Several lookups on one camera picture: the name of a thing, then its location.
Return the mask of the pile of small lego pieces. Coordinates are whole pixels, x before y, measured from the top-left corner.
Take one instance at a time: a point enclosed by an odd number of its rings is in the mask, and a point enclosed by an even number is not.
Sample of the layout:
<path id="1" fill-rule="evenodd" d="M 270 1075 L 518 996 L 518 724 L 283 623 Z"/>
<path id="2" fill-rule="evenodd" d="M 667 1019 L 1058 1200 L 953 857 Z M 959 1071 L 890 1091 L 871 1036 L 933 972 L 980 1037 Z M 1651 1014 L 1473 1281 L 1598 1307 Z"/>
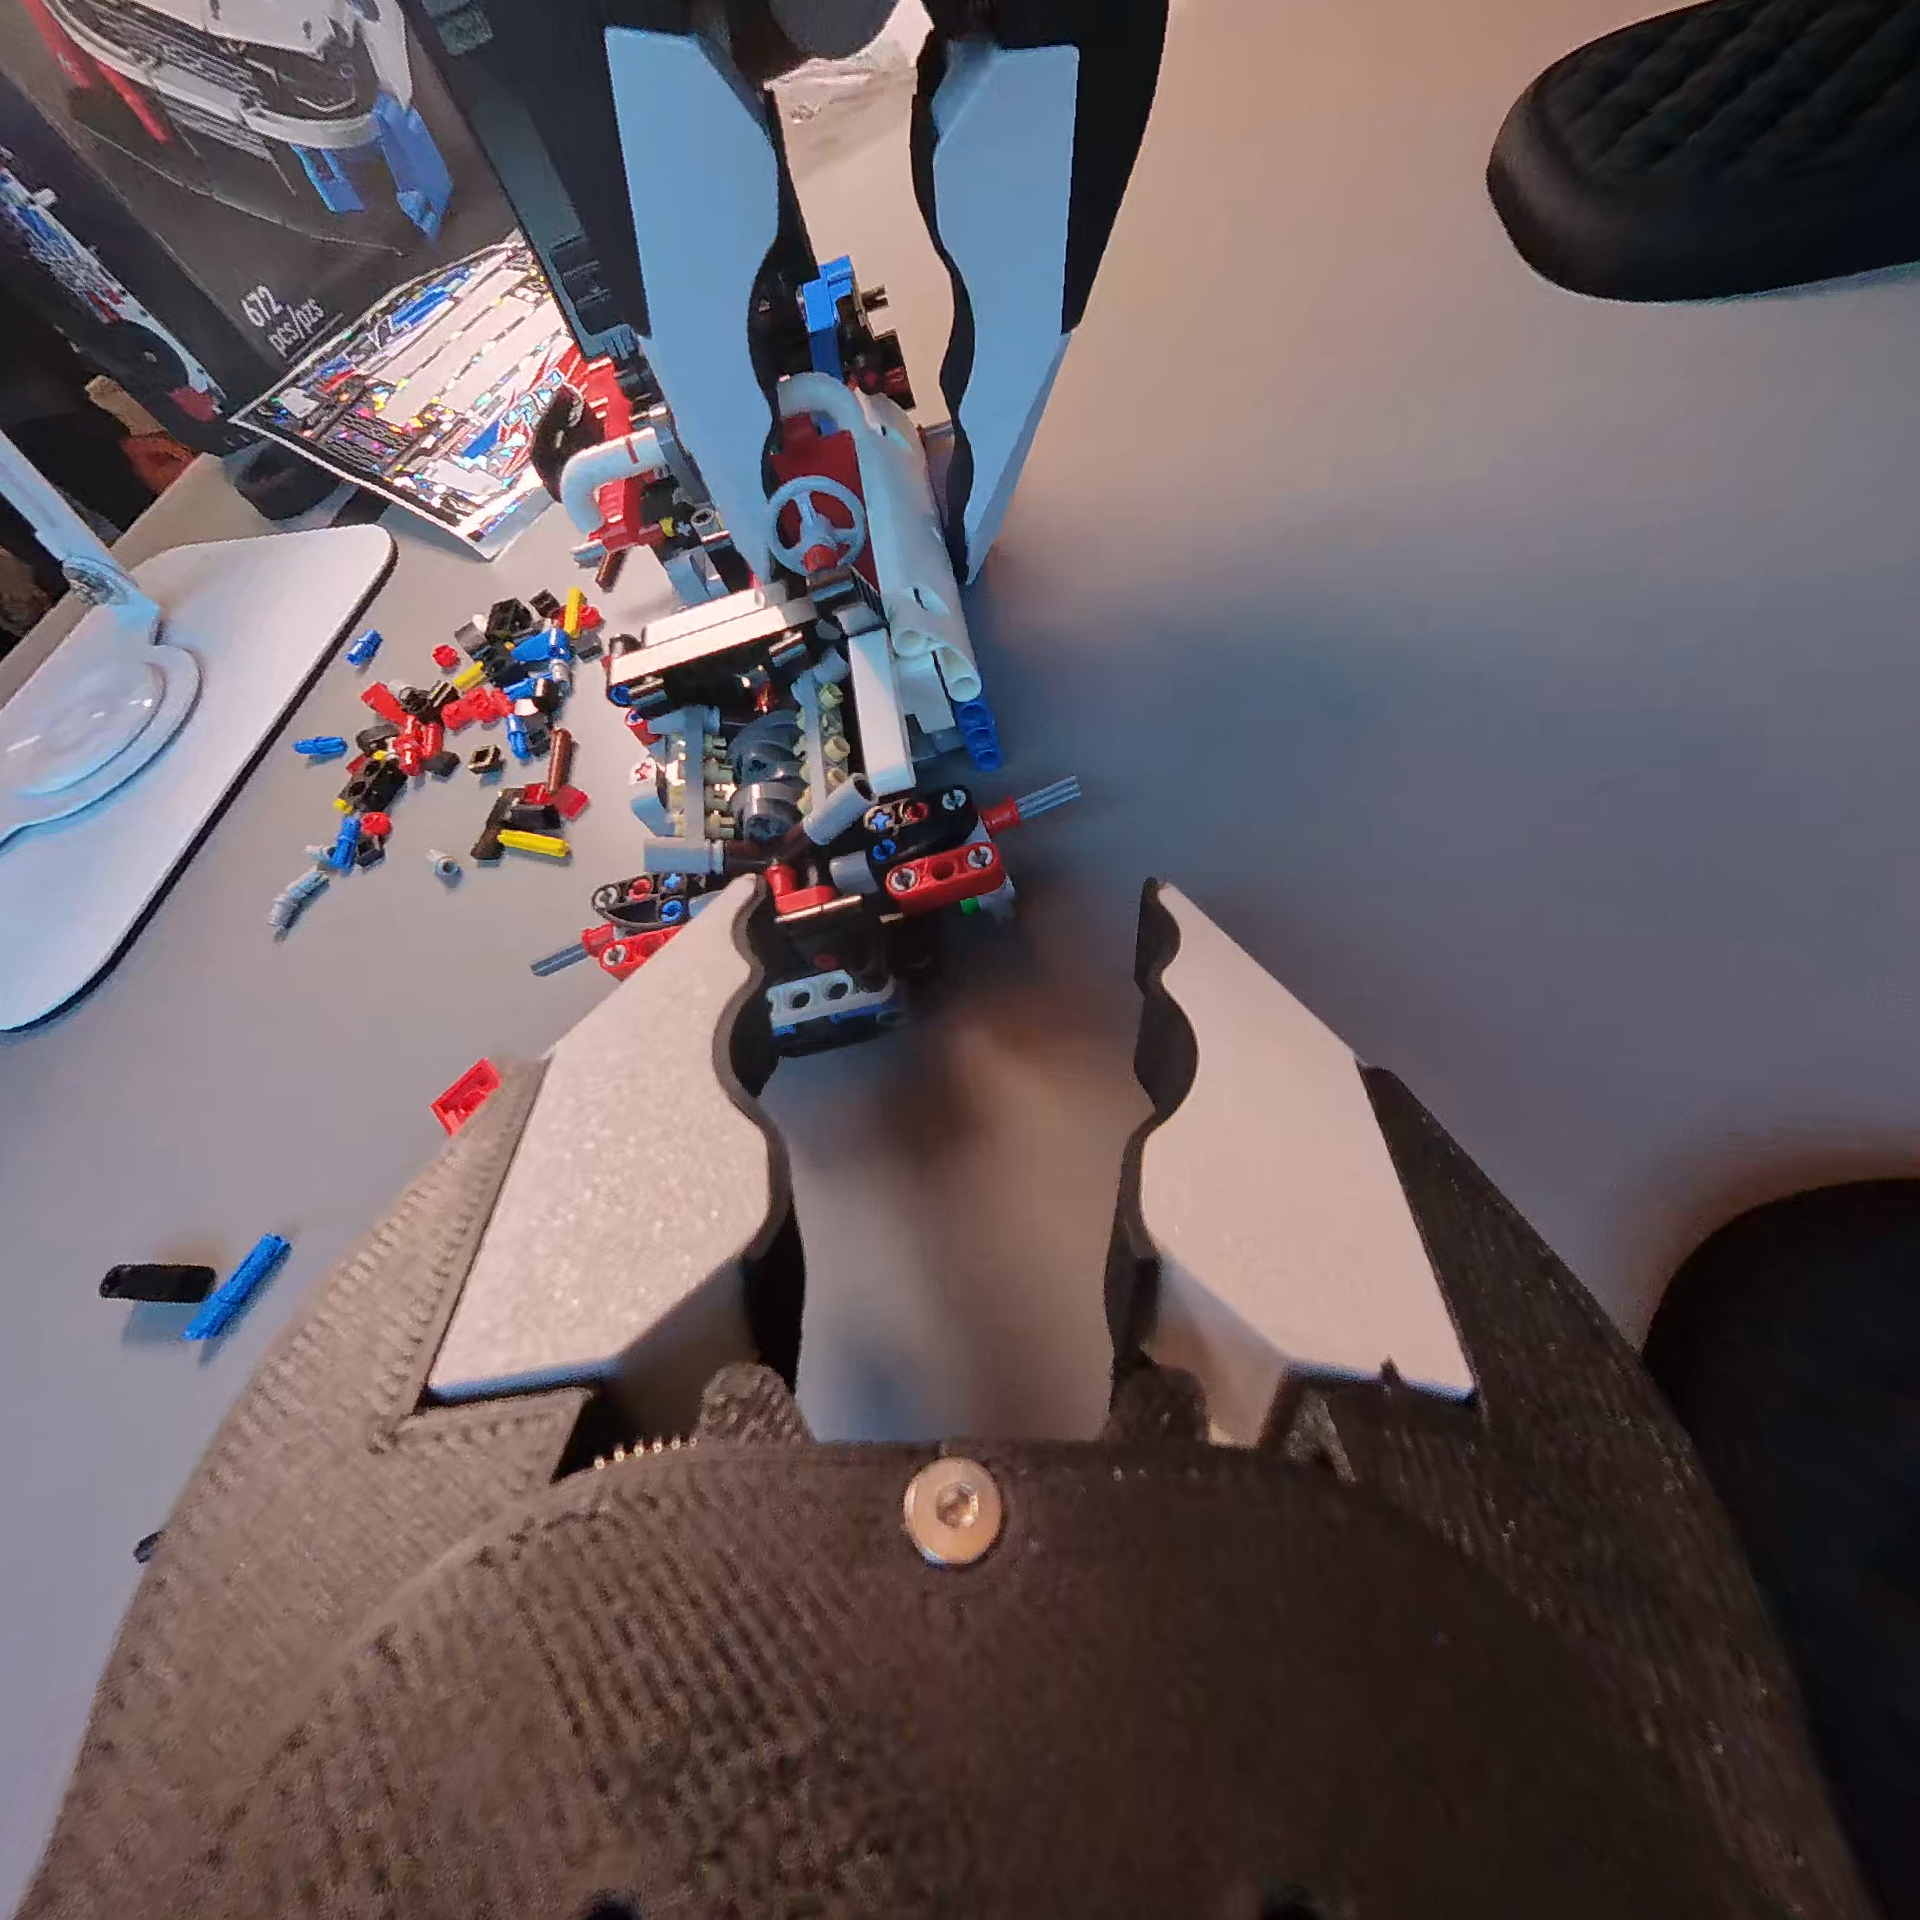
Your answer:
<path id="1" fill-rule="evenodd" d="M 373 680 L 356 695 L 365 724 L 354 733 L 306 733 L 293 753 L 341 766 L 332 827 L 304 851 L 269 910 L 283 939 L 323 890 L 390 855 L 391 809 L 423 784 L 469 777 L 486 814 L 469 847 L 428 851 L 442 883 L 503 857 L 570 861 L 570 827 L 589 809 L 578 784 L 578 738 L 568 724 L 575 670 L 603 654 L 603 613 L 581 588 L 498 597 L 433 646 L 428 682 Z"/>

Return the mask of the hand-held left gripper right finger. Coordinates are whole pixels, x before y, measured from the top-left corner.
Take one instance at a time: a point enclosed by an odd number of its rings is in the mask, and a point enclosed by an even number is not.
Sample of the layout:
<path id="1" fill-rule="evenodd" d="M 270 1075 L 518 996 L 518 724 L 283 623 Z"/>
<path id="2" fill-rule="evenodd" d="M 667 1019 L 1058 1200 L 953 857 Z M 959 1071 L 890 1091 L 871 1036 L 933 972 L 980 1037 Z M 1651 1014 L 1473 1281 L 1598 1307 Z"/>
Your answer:
<path id="1" fill-rule="evenodd" d="M 1118 1369 L 1198 1383 L 1204 1437 L 1256 1447 L 1290 1380 L 1477 1375 L 1363 1062 L 1175 883 L 1145 880 L 1135 1079 L 1108 1321 Z"/>

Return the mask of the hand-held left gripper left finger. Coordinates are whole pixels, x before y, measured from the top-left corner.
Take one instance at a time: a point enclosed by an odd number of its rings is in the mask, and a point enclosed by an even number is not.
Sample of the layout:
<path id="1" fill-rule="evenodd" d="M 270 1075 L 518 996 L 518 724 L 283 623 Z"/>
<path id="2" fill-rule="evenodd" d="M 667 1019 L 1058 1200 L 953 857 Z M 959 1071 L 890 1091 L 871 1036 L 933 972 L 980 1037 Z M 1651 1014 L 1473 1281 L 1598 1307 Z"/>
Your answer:
<path id="1" fill-rule="evenodd" d="M 735 878 L 547 1050 L 423 1379 L 433 1404 L 560 1383 L 697 1404 L 729 1360 L 797 1379 L 799 1223 L 756 1104 L 768 920 L 768 883 Z"/>

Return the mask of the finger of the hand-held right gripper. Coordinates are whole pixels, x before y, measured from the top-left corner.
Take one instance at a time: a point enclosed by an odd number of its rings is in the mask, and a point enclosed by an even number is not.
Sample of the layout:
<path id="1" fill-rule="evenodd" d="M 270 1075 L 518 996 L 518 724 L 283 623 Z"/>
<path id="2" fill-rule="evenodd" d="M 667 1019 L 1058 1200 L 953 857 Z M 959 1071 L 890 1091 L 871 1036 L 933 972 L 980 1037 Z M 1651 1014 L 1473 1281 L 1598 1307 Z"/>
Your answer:
<path id="1" fill-rule="evenodd" d="M 603 47 L 646 298 L 639 344 L 735 547 L 768 578 L 775 400 L 750 346 L 754 279 L 779 231 L 768 119 L 704 36 L 612 25 Z"/>
<path id="2" fill-rule="evenodd" d="M 953 275 L 943 391 L 953 418 L 947 524 L 974 581 L 1020 487 L 1066 361 L 1076 47 L 924 45 L 928 222 Z"/>

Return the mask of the blue lego axle pin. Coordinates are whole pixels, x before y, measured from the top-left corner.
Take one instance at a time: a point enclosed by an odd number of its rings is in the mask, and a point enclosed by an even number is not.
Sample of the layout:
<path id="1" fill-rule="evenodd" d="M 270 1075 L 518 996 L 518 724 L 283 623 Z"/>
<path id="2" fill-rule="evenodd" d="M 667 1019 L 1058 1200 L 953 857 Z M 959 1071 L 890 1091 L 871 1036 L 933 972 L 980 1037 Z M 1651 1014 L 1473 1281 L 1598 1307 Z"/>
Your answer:
<path id="1" fill-rule="evenodd" d="M 280 1270 L 289 1252 L 289 1239 L 280 1235 L 261 1235 L 252 1251 L 232 1265 L 232 1274 L 208 1290 L 187 1329 L 183 1341 L 208 1341 L 252 1307 L 252 1295 Z"/>

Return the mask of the holographic sticker sheet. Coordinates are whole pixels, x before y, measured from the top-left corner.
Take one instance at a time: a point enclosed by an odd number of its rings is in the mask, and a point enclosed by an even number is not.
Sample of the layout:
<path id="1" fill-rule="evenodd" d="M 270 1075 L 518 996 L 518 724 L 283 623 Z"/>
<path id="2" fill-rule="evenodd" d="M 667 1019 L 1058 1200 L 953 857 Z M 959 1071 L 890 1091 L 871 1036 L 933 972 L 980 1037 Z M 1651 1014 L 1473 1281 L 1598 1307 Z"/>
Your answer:
<path id="1" fill-rule="evenodd" d="M 553 500 L 533 443 L 560 388 L 603 422 L 663 399 L 642 354 L 578 350 L 514 236 L 399 284 L 232 422 L 492 561 Z"/>

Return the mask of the white book stand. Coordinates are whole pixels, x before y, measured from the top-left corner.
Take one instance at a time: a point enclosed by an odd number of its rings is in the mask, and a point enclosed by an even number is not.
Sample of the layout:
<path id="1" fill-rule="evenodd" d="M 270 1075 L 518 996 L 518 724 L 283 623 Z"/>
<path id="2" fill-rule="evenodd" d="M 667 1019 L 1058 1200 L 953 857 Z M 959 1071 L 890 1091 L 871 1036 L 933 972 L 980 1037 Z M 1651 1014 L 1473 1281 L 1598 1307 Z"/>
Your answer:
<path id="1" fill-rule="evenodd" d="M 4 699 L 4 1033 L 20 1033 L 129 948 L 395 541 L 360 523 L 125 566 L 12 439 L 4 492 L 86 605 Z"/>

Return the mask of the lego car model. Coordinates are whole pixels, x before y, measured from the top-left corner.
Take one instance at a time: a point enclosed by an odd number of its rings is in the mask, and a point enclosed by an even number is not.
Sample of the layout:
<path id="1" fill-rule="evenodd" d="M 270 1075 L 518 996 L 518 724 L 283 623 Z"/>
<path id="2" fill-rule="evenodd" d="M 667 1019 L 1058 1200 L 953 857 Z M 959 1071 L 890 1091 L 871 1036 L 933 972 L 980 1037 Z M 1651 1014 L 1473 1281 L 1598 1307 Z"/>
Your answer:
<path id="1" fill-rule="evenodd" d="M 686 561 L 681 609 L 601 642 L 607 702 L 637 738 L 642 865 L 591 899 L 591 923 L 530 968 L 625 978 L 726 880 L 768 883 L 769 1036 L 816 1055 L 896 1028 L 939 972 L 953 917 L 1008 917 L 998 842 L 1082 797 L 1073 777 L 985 803 L 950 775 L 1003 766 L 958 605 L 928 443 L 880 287 L 849 255 L 756 315 L 790 352 L 769 451 L 768 578 L 726 588 L 730 541 L 686 492 L 667 404 L 637 415 L 607 365 L 570 374 L 534 468 L 581 535 L 578 561 L 651 541 Z"/>

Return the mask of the dark lego set box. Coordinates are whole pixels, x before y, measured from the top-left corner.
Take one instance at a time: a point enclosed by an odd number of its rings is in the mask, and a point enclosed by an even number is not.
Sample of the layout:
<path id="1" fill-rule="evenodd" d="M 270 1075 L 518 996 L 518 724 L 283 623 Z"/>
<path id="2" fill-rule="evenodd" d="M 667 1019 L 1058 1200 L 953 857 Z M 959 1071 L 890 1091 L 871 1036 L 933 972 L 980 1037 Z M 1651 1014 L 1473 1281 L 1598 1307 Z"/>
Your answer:
<path id="1" fill-rule="evenodd" d="M 4 287 L 195 451 L 514 231 L 403 2 L 4 2 Z"/>

